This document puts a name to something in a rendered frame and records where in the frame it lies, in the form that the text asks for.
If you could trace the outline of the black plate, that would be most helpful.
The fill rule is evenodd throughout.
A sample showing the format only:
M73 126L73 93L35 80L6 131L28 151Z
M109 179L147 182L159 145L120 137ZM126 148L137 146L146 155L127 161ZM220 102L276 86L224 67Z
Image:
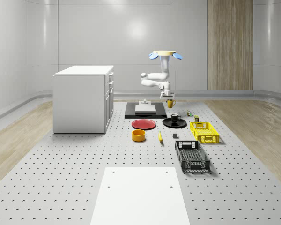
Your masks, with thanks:
M187 126L187 123L183 119L178 119L177 122L172 122L171 118L166 118L163 120L163 125L169 128L184 128Z

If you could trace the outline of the red plate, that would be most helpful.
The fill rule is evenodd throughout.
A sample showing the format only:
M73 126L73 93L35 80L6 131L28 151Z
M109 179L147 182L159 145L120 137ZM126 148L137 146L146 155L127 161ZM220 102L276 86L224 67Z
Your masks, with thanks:
M139 119L132 122L132 127L141 130L150 130L156 127L156 123L149 119Z

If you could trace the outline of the black stove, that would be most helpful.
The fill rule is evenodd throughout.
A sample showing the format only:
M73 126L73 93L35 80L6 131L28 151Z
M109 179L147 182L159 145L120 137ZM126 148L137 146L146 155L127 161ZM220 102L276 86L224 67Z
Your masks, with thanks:
M165 119L167 114L162 102L151 102L155 105L156 114L145 114L135 112L135 106L138 104L136 102L127 102L125 110L125 119Z

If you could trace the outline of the drone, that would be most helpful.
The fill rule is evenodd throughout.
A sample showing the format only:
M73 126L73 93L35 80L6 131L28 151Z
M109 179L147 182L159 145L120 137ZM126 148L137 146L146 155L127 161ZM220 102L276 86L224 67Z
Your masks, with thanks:
M150 59L156 59L159 56L173 56L176 59L181 60L182 56L177 54L176 51L169 51L169 50L156 50L149 54Z

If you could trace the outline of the yellow bowl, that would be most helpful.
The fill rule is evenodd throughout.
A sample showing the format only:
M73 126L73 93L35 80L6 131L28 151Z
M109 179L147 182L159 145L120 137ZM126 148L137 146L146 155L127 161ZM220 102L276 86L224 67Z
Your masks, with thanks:
M135 142L142 142L146 139L146 132L141 129L136 129L132 132L132 140Z

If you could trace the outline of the yellow basket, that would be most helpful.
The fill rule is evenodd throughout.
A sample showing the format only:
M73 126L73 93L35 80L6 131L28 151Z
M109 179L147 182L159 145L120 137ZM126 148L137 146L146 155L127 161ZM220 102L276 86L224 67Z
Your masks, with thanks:
M219 143L219 133L210 122L191 122L190 130L195 140L201 143Z

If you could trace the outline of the dark grey basket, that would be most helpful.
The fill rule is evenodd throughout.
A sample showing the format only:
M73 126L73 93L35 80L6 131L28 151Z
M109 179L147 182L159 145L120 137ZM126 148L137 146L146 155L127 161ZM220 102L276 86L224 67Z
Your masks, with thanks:
M199 141L175 141L175 149L183 171L208 172L210 159Z

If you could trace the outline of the white cabinet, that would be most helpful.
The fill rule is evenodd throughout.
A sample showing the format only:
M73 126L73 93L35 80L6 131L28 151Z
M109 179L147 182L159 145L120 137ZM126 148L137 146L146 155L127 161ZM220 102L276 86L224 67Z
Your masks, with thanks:
M53 132L104 134L113 114L113 65L82 65L53 76Z

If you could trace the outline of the white board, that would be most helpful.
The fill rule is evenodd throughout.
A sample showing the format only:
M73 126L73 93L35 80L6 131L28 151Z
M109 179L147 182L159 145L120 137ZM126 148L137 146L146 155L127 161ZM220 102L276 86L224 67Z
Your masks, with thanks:
M107 167L90 225L190 225L174 167Z

